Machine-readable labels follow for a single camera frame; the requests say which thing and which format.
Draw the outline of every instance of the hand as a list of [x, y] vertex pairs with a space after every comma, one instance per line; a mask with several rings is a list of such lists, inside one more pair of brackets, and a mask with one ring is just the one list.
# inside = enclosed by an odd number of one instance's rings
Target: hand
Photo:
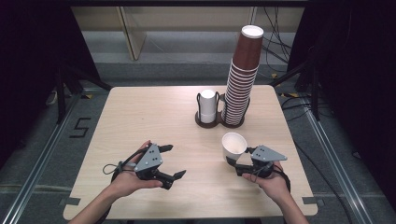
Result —
[[[150, 141], [146, 141], [139, 149], [146, 147]], [[142, 155], [133, 157], [130, 162], [137, 162]], [[114, 181], [107, 187], [112, 194], [117, 197], [125, 197], [138, 189], [153, 189], [161, 187], [163, 183], [158, 180], [141, 180], [133, 171], [123, 171], [119, 173]]]
[[[274, 161], [274, 169], [282, 169], [279, 161]], [[290, 195], [285, 179], [277, 173], [272, 172], [266, 178], [261, 178], [251, 174], [242, 174], [242, 177], [252, 183], [259, 184], [260, 188], [264, 190], [268, 197], [276, 203], [279, 202], [281, 197]]]

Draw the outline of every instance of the cup rim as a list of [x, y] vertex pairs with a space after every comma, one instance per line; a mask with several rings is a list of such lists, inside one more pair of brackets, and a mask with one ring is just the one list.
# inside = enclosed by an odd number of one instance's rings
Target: cup rim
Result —
[[226, 119], [232, 119], [232, 120], [238, 120], [241, 119], [244, 116], [244, 113], [240, 113], [240, 114], [230, 114], [227, 112], [227, 114], [225, 115]]
[[229, 119], [226, 119], [225, 122], [227, 124], [237, 125], [237, 124], [239, 124], [239, 122], [241, 122], [241, 119], [240, 120], [229, 120]]
[[236, 77], [236, 76], [231, 75], [230, 79], [235, 82], [240, 82], [240, 84], [243, 84], [243, 85], [247, 85], [247, 84], [249, 85], [251, 83], [254, 83], [256, 78], [255, 77], [243, 78], [243, 77]]
[[248, 85], [246, 87], [240, 87], [234, 83], [231, 83], [231, 81], [229, 83], [229, 87], [232, 88], [231, 91], [234, 91], [235, 93], [238, 93], [238, 94], [245, 94], [245, 93], [250, 92], [251, 86], [253, 86], [253, 85]]
[[238, 71], [235, 71], [233, 69], [233, 66], [230, 66], [230, 71], [229, 71], [229, 73], [233, 73], [233, 74], [235, 74], [237, 76], [241, 76], [241, 77], [254, 77], [257, 75], [257, 72], [258, 72], [258, 70], [255, 70], [253, 73], [250, 73], [250, 74], [241, 74], [241, 73], [238, 73]]
[[246, 99], [246, 101], [244, 101], [244, 102], [235, 101], [233, 99], [226, 100], [226, 101], [227, 101], [227, 106], [233, 106], [233, 107], [237, 107], [237, 108], [243, 107], [248, 104], [248, 99]]
[[250, 85], [253, 85], [253, 83], [254, 83], [254, 79], [252, 79], [251, 81], [250, 81], [250, 83], [240, 83], [240, 81], [238, 81], [238, 80], [234, 80], [234, 79], [232, 79], [232, 78], [228, 78], [228, 81], [229, 82], [232, 82], [232, 84], [233, 85], [235, 85], [235, 87], [239, 87], [239, 88], [242, 88], [242, 89], [244, 89], [244, 87], [240, 87], [239, 85], [243, 85], [243, 86], [248, 86], [248, 88], [250, 87]]
[[227, 94], [225, 95], [225, 100], [227, 101], [227, 104], [228, 103], [241, 104], [248, 101], [249, 98], [249, 95], [247, 95], [246, 97], [235, 97], [229, 92]]
[[229, 90], [225, 92], [225, 95], [227, 94], [230, 95], [230, 97], [235, 97], [235, 98], [248, 98], [250, 95], [250, 91], [244, 92], [244, 93], [238, 93], [237, 91], [234, 90]]
[[233, 73], [232, 71], [230, 71], [230, 73], [228, 75], [229, 75], [229, 77], [232, 77], [234, 80], [244, 82], [244, 83], [255, 80], [256, 76], [257, 76], [257, 74], [255, 74], [254, 76], [251, 76], [251, 77], [243, 77], [243, 76], [239, 76], [239, 75]]
[[216, 93], [210, 89], [206, 89], [200, 92], [201, 96], [205, 99], [212, 99], [216, 96]]
[[258, 39], [264, 35], [264, 30], [256, 25], [246, 25], [242, 27], [241, 34], [248, 38]]
[[242, 68], [236, 66], [236, 65], [233, 63], [233, 59], [231, 59], [231, 66], [235, 67], [237, 70], [239, 70], [239, 71], [241, 71], [241, 72], [247, 72], [247, 73], [248, 73], [248, 72], [252, 72], [252, 71], [258, 71], [258, 70], [259, 70], [259, 67], [260, 67], [260, 64], [258, 64], [257, 67], [256, 67], [256, 68], [253, 68], [253, 69], [242, 69]]
[[226, 137], [227, 136], [229, 136], [229, 135], [236, 135], [239, 139], [241, 139], [242, 141], [243, 141], [243, 143], [245, 143], [244, 145], [246, 146], [246, 148], [248, 147], [248, 142], [247, 142], [247, 140], [245, 139], [245, 137], [244, 136], [242, 136], [240, 133], [233, 133], [233, 132], [231, 132], [231, 133], [226, 133], [226, 134], [224, 134], [223, 136], [222, 136], [222, 138], [221, 138], [221, 144], [223, 145], [223, 143], [224, 143], [224, 140], [226, 140]]
[[245, 101], [244, 103], [229, 103], [227, 102], [227, 110], [239, 110], [239, 109], [244, 109], [248, 104], [248, 101]]

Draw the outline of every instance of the gray floor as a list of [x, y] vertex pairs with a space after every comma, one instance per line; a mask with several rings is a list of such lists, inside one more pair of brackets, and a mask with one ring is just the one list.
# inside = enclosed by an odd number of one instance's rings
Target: gray floor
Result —
[[[150, 33], [139, 60], [132, 62], [122, 33], [85, 33], [84, 35], [102, 80], [114, 86], [225, 85], [237, 37], [234, 33]], [[285, 36], [284, 41], [291, 45], [293, 34], [282, 36]], [[275, 45], [273, 51], [282, 53], [275, 48]], [[272, 68], [267, 65], [266, 54], [263, 53], [260, 73], [255, 85], [269, 83], [274, 73], [279, 76], [284, 74], [274, 70], [274, 68], [285, 70], [284, 63], [274, 57], [269, 57], [268, 63]], [[295, 80], [296, 77], [282, 83], [276, 87], [276, 92], [279, 94], [295, 92], [293, 89]], [[83, 82], [83, 85], [87, 88], [94, 87], [87, 82]], [[105, 91], [91, 91], [91, 94], [92, 98], [79, 99], [73, 107], [60, 139], [49, 155], [48, 163], [45, 164], [45, 169], [35, 185], [35, 190], [19, 217], [19, 223], [66, 222], [63, 219], [64, 199], [73, 188], [79, 166], [84, 159], [107, 98]], [[287, 99], [289, 98], [279, 96], [281, 104]], [[354, 148], [326, 105], [325, 97], [323, 96], [320, 101], [320, 125], [325, 129], [348, 177], [363, 200], [372, 223], [395, 223], [395, 212], [367, 168], [351, 155]], [[293, 99], [285, 106], [301, 103], [300, 99]], [[359, 219], [351, 209], [350, 202], [308, 119], [309, 112], [305, 110], [304, 107], [284, 110], [292, 137], [332, 184], [345, 203], [353, 223], [358, 223]], [[81, 130], [74, 129], [80, 118], [90, 118], [80, 123], [89, 130], [83, 138], [70, 138], [71, 135], [82, 134]], [[36, 160], [55, 129], [56, 119], [56, 105], [50, 105], [43, 110], [30, 135], [25, 139], [26, 147], [16, 150], [0, 171], [1, 217], [7, 213], [21, 186], [34, 169]], [[318, 213], [309, 217], [309, 221], [347, 223], [346, 213], [328, 184], [311, 161], [303, 153], [300, 153], [300, 156], [319, 204]], [[109, 220], [106, 223], [119, 222]], [[267, 217], [262, 218], [262, 223], [283, 223], [283, 221], [281, 217]]]

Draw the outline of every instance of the black cable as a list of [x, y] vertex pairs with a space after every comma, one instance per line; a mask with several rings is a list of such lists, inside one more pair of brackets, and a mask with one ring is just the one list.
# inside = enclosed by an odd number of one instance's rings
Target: black cable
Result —
[[310, 95], [307, 96], [297, 96], [297, 97], [290, 97], [289, 99], [287, 99], [285, 102], [282, 103], [282, 105], [280, 106], [281, 108], [283, 108], [283, 106], [290, 100], [294, 100], [294, 99], [301, 99], [301, 98], [309, 98], [311, 97]]
[[322, 112], [319, 111], [319, 114], [324, 117], [327, 117], [329, 119], [335, 119], [335, 115], [333, 113], [331, 113], [330, 115], [327, 115], [327, 114], [323, 114]]
[[[276, 33], [277, 33], [277, 39], [279, 40], [279, 42], [280, 43], [283, 43], [282, 42], [282, 39], [280, 38], [280, 32], [279, 32], [279, 24], [277, 23], [277, 15], [278, 15], [278, 12], [279, 12], [279, 7], [275, 7], [275, 29], [276, 29]], [[282, 51], [283, 51], [283, 55], [285, 55], [285, 58], [286, 58], [286, 60], [289, 60], [289, 53], [288, 53], [288, 51], [286, 50], [286, 48], [284, 48], [283, 46], [281, 46], [281, 49], [282, 49]]]
[[288, 109], [292, 109], [292, 108], [296, 108], [296, 107], [307, 107], [309, 105], [312, 105], [312, 104], [311, 103], [307, 103], [307, 104], [299, 104], [299, 105], [290, 105], [288, 107], [282, 108], [282, 110], [288, 110]]
[[257, 74], [258, 74], [258, 75], [260, 75], [260, 76], [262, 76], [262, 77], [265, 77], [265, 78], [268, 78], [268, 79], [274, 80], [274, 78], [273, 78], [273, 77], [268, 77], [268, 76], [266, 76], [265, 74], [263, 74], [263, 73], [261, 73], [261, 72], [257, 72]]
[[267, 41], [270, 41], [272, 44], [284, 46], [285, 48], [291, 49], [291, 46], [289, 46], [289, 45], [287, 45], [287, 44], [285, 44], [285, 43], [283, 43], [283, 42], [282, 42], [282, 43], [278, 43], [278, 42], [275, 42], [274, 40], [268, 39], [268, 38], [265, 37], [265, 36], [263, 36], [262, 38], [264, 38], [264, 39], [267, 40]]
[[259, 170], [257, 170], [257, 171], [255, 171], [255, 172], [253, 172], [253, 173], [250, 174], [250, 180], [253, 181], [253, 183], [256, 183], [257, 178], [259, 177], [260, 172], [261, 172], [264, 168], [265, 168], [265, 166], [263, 166], [263, 167], [260, 168]]
[[[274, 26], [274, 24], [273, 24], [273, 22], [272, 22], [270, 16], [268, 15], [268, 12], [267, 12], [267, 10], [266, 10], [265, 7], [264, 7], [264, 12], [265, 12], [265, 14], [266, 14], [266, 16], [267, 16], [267, 18], [268, 18], [268, 21], [270, 22], [271, 27], [272, 27], [272, 29], [273, 29], [273, 32], [271, 33], [271, 36], [270, 36], [270, 39], [269, 39], [269, 41], [268, 41], [268, 44], [267, 44], [267, 47], [266, 47], [266, 48], [267, 48], [267, 49], [270, 48], [270, 44], [273, 42], [273, 41], [272, 41], [272, 38], [273, 38], [273, 36], [275, 35], [276, 38], [278, 39], [280, 45], [281, 45], [282, 51], [284, 52], [284, 47], [282, 46], [282, 45], [283, 45], [283, 42], [282, 42], [282, 40], [280, 39], [279, 34], [276, 33], [276, 28], [275, 28], [275, 26]], [[288, 63], [288, 62], [289, 62], [289, 59], [286, 57], [286, 55], [285, 55], [285, 58], [286, 58], [286, 60], [285, 60], [286, 63]], [[275, 69], [274, 67], [272, 67], [272, 66], [268, 63], [268, 51], [265, 51], [265, 61], [267, 62], [267, 66], [270, 67], [272, 70], [274, 70], [274, 71], [276, 71], [276, 72], [287, 72], [287, 71], [280, 71], [280, 70], [277, 70], [277, 69]]]
[[280, 57], [279, 55], [277, 55], [275, 52], [271, 51], [270, 49], [268, 49], [267, 47], [265, 47], [264, 45], [262, 45], [262, 49], [266, 50], [267, 52], [271, 53], [272, 55], [274, 55], [274, 57], [278, 58], [280, 61], [282, 61], [283, 63], [288, 63], [288, 61], [286, 61], [284, 58]]
[[[140, 153], [146, 152], [149, 149], [150, 146], [151, 146], [151, 144], [149, 144], [148, 146], [146, 146], [146, 147], [144, 147], [142, 149], [138, 149], [134, 154], [132, 154], [132, 156], [128, 157], [128, 159], [126, 159], [124, 162], [120, 162], [119, 165], [115, 165], [115, 164], [107, 164], [107, 165], [105, 165], [103, 167], [103, 169], [102, 169], [102, 172], [105, 175], [110, 175], [110, 174], [113, 174], [114, 172], [116, 172], [117, 169], [121, 169], [122, 171], [133, 171], [133, 170], [123, 170], [122, 167], [124, 167], [133, 157], [137, 156]], [[113, 171], [111, 171], [111, 172], [105, 172], [106, 167], [110, 166], [110, 165], [114, 166], [116, 168]]]
[[294, 119], [299, 119], [300, 117], [302, 117], [304, 114], [306, 114], [308, 112], [308, 110], [306, 110], [303, 114], [301, 114], [301, 115], [299, 115], [299, 116], [297, 116], [297, 117], [294, 117], [294, 118], [292, 118], [292, 119], [287, 119], [286, 121], [287, 122], [289, 122], [289, 121], [292, 121], [292, 120], [294, 120]]
[[323, 180], [326, 182], [326, 184], [329, 186], [329, 188], [332, 190], [332, 192], [334, 193], [335, 197], [338, 199], [338, 201], [340, 202], [340, 204], [343, 206], [344, 211], [346, 212], [346, 217], [349, 221], [349, 223], [352, 223], [352, 218], [349, 214], [349, 211], [347, 210], [346, 205], [344, 204], [344, 202], [342, 201], [340, 195], [337, 193], [337, 191], [334, 189], [334, 187], [332, 186], [332, 184], [330, 183], [330, 181], [326, 178], [326, 176], [319, 170], [318, 166], [314, 163], [314, 161], [306, 154], [306, 152], [297, 144], [296, 141], [294, 141], [294, 145], [297, 146], [297, 148], [306, 156], [306, 158], [312, 163], [312, 165], [315, 167], [315, 169], [318, 171], [318, 173], [320, 174], [320, 176], [323, 178]]

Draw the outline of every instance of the wooden table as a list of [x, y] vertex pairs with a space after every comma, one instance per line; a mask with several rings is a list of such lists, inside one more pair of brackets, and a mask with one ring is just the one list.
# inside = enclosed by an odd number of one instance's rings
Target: wooden table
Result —
[[[108, 95], [91, 144], [78, 174], [64, 218], [71, 219], [110, 182], [102, 168], [123, 161], [146, 140], [174, 145], [162, 153], [160, 171], [187, 173], [170, 190], [141, 189], [116, 201], [109, 219], [165, 219], [281, 216], [280, 209], [256, 184], [237, 176], [221, 154], [221, 137], [242, 134], [250, 147], [266, 145], [289, 159], [281, 164], [291, 181], [291, 194], [307, 216], [315, 204], [288, 125], [271, 86], [253, 86], [244, 124], [204, 129], [195, 123], [196, 95], [205, 89], [224, 93], [225, 86], [119, 87]], [[240, 161], [249, 161], [245, 154]]]

